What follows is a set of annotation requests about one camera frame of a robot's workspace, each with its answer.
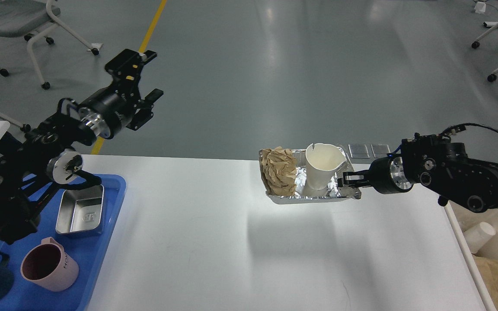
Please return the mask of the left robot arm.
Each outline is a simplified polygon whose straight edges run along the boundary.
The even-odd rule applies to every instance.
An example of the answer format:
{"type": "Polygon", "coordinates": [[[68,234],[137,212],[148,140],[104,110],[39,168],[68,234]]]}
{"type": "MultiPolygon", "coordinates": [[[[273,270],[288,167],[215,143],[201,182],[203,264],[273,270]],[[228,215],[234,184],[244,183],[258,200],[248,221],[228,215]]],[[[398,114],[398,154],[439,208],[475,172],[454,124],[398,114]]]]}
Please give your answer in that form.
{"type": "Polygon", "coordinates": [[[37,232],[40,214],[59,189],[82,190],[102,183],[83,170],[74,143],[112,140],[123,129],[138,130],[152,117],[159,89],[140,95],[144,66],[155,51],[124,49],[104,67],[112,77],[83,102],[64,97],[57,111],[25,134],[20,147],[0,157],[0,240],[6,244],[37,232]]]}

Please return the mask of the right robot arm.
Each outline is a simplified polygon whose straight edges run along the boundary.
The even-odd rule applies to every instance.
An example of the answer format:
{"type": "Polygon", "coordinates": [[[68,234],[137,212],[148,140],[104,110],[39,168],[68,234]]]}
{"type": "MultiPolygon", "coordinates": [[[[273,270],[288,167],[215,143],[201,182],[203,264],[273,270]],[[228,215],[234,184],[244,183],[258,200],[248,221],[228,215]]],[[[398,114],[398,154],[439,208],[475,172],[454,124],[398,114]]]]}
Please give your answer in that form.
{"type": "Polygon", "coordinates": [[[342,173],[337,186],[397,194],[420,184],[439,196],[440,206],[452,201],[477,214],[498,209],[498,163],[470,158],[463,143],[451,140],[469,126],[474,123],[453,125],[437,134],[415,133],[368,169],[342,173]]]}

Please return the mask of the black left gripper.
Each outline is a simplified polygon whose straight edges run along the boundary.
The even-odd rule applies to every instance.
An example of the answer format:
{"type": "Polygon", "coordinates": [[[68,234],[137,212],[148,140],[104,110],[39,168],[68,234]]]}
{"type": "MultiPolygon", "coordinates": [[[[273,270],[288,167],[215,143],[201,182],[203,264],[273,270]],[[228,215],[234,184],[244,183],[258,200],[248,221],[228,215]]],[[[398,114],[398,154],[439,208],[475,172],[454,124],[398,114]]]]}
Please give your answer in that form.
{"type": "Polygon", "coordinates": [[[154,89],[140,100],[139,83],[144,65],[157,55],[124,49],[105,64],[111,84],[81,102],[78,109],[82,122],[95,136],[112,139],[123,128],[136,131],[153,118],[154,104],[164,92],[154,89]]]}

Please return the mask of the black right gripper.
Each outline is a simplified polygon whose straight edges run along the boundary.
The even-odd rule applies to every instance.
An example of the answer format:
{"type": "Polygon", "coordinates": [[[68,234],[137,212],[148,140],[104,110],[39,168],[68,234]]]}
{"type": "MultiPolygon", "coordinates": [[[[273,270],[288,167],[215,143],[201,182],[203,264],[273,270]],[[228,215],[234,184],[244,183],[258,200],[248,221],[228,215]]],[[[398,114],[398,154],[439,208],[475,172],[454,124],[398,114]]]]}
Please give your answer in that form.
{"type": "Polygon", "coordinates": [[[407,193],[412,187],[404,172],[402,157],[384,157],[373,161],[368,171],[345,171],[338,187],[373,187],[380,194],[407,193]]]}

